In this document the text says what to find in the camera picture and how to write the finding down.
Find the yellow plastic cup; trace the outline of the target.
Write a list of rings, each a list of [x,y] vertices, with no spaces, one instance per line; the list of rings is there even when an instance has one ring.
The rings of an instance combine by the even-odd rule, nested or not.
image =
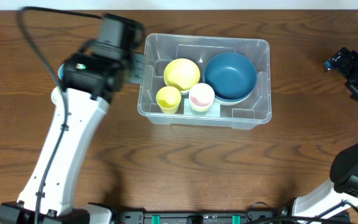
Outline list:
[[[213,106],[213,103],[210,103],[206,106],[199,106],[199,105],[196,105],[194,104],[192,101],[190,102],[190,106],[193,110],[195,111],[198,111],[198,112],[204,112],[204,111],[208,111],[212,106]]]
[[[165,86],[157,92],[156,102],[163,113],[175,114],[181,102],[181,93],[173,86]]]

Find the yellow small bowl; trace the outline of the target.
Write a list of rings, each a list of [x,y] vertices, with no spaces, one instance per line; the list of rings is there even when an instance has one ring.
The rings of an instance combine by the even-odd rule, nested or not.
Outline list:
[[[197,64],[186,58],[172,60],[163,72],[163,79],[179,91],[191,89],[200,81],[200,77]]]

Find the white small bowl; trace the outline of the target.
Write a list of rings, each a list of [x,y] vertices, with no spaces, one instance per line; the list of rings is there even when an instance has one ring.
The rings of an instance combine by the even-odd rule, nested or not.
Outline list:
[[[164,80],[164,82],[165,82],[166,86],[170,86],[170,84],[168,84],[168,82],[166,80]],[[190,89],[188,89],[188,90],[180,90],[181,95],[187,95],[187,94],[189,94],[189,92],[190,92]]]

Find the pink plastic cup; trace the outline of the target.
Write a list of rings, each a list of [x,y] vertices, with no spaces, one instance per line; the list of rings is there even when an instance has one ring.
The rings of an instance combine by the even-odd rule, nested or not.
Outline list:
[[[213,104],[214,90],[206,83],[197,83],[189,92],[190,101],[197,107],[207,107]]]

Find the green plastic cup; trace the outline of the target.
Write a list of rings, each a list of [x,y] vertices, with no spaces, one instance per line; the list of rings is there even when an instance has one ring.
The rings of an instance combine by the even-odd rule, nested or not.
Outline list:
[[[209,113],[209,110],[198,111],[198,110],[191,109],[191,112],[197,116],[206,116]]]

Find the beige bowl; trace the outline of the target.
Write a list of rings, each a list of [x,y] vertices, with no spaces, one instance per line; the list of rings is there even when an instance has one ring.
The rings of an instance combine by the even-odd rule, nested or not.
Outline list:
[[[236,105],[236,104],[239,104],[239,103],[245,101],[246,99],[248,99],[248,97],[250,97],[250,94],[245,97],[236,99],[236,100],[227,100],[227,99],[215,96],[214,100],[215,100],[215,102],[219,103],[220,105],[232,106],[232,105]]]

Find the dark blue bowl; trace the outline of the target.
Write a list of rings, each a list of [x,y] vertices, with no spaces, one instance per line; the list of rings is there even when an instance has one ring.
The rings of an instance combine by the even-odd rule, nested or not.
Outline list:
[[[211,84],[215,97],[226,102],[247,98],[256,87],[256,80],[223,80]]]
[[[254,64],[245,56],[234,52],[214,56],[206,65],[203,82],[211,86],[223,80],[256,80]]]

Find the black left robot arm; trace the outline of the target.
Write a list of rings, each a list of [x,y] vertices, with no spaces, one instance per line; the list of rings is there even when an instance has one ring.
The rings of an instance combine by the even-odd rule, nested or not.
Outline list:
[[[137,21],[101,17],[99,37],[87,41],[52,72],[52,123],[35,169],[14,202],[0,206],[0,223],[113,223],[114,212],[89,203],[75,207],[78,175],[115,92],[143,79],[145,39]]]

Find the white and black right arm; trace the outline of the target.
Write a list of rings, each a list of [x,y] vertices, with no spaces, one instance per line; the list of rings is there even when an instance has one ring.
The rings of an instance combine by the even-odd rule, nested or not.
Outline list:
[[[272,118],[270,46],[262,39],[150,34],[137,109],[154,124],[250,130]],[[358,207],[358,143],[335,158],[329,179],[270,223],[324,223]]]

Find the clear plastic storage container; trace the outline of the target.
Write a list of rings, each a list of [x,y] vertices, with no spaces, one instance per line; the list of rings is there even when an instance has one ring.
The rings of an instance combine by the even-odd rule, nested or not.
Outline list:
[[[232,52],[247,57],[257,71],[253,92],[244,100],[232,104],[216,100],[211,109],[194,111],[188,95],[183,95],[174,114],[163,113],[156,94],[165,86],[165,67],[178,58],[187,58],[203,71],[216,55]],[[270,46],[263,39],[239,39],[194,35],[150,34],[145,40],[144,80],[140,86],[138,112],[153,124],[190,124],[252,129],[272,118],[270,84]]]

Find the light blue plastic cup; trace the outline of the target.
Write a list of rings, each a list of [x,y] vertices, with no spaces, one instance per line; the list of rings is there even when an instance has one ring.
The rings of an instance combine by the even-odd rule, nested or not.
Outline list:
[[[62,64],[58,69],[58,77],[60,80],[63,79],[63,67],[64,67],[64,64]]]

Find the white plastic cup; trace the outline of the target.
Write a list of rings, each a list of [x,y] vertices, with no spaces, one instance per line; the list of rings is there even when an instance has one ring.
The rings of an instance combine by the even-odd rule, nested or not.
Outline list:
[[[51,100],[55,106],[63,104],[62,94],[60,93],[59,87],[55,87],[51,93]]]

